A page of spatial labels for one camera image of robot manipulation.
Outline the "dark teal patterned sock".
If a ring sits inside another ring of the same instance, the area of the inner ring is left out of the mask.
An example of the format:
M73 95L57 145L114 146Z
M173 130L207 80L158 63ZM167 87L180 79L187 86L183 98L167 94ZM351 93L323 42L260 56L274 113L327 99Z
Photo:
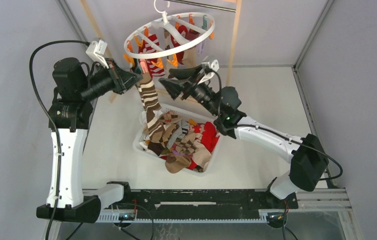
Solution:
M134 59L134 66L133 66L133 68L132 68L132 71L133 71L135 74L139 74L139 75L142 75L142 74L143 74L143 70L142 70L142 68L141 68L141 65L140 65L138 59Z

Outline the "brown white striped sock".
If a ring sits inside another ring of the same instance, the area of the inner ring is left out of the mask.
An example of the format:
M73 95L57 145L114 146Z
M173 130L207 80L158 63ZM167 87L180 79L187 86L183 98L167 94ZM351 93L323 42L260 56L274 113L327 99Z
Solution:
M159 122L156 111L161 110L154 81L148 72L143 73L142 79L136 84L141 98L142 106L146 113L146 125L151 142L159 143L165 131L163 124Z

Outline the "white round clip hanger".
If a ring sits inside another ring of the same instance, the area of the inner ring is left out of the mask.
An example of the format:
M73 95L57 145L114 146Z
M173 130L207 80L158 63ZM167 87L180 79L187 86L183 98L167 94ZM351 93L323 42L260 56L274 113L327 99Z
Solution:
M159 10L157 2L153 1L154 10L161 15L160 18L152 20L133 31L124 41L123 47L128 57L135 59L157 59L168 57L180 52L184 52L193 47L197 47L207 39L212 39L216 28L216 22L212 15L204 12L183 12L177 14L168 14L166 10ZM184 26L187 31L198 33L194 39L188 39L181 32L179 27ZM151 30L163 30L165 46L161 47L159 43L150 39ZM178 46L166 46L171 40L177 42ZM131 43L138 46L151 47L153 52L137 52L130 47Z

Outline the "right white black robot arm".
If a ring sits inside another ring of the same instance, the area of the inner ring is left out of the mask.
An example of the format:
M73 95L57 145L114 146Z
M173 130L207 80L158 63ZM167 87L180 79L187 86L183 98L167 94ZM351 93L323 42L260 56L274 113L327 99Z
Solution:
M265 194L271 208L279 208L292 193L312 192L322 179L328 163L319 138L313 134L304 137L283 133L259 123L238 108L242 104L233 86L218 84L214 91L208 84L209 76L218 76L207 66L189 69L172 69L171 78L159 79L173 99L194 98L216 120L213 122L221 135L258 144L290 164L285 174L274 179Z

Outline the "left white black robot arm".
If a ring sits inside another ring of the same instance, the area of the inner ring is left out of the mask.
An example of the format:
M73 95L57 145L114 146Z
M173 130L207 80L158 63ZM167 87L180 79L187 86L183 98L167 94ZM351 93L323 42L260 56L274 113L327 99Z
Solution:
M40 219L62 222L94 223L101 210L115 203L128 208L133 195L119 183L88 193L82 188L82 157L93 112L92 102L107 92L124 94L142 76L117 66L108 58L106 66L95 73L85 72L74 57L54 64L56 83L48 110L53 145L52 177L45 204L36 209Z

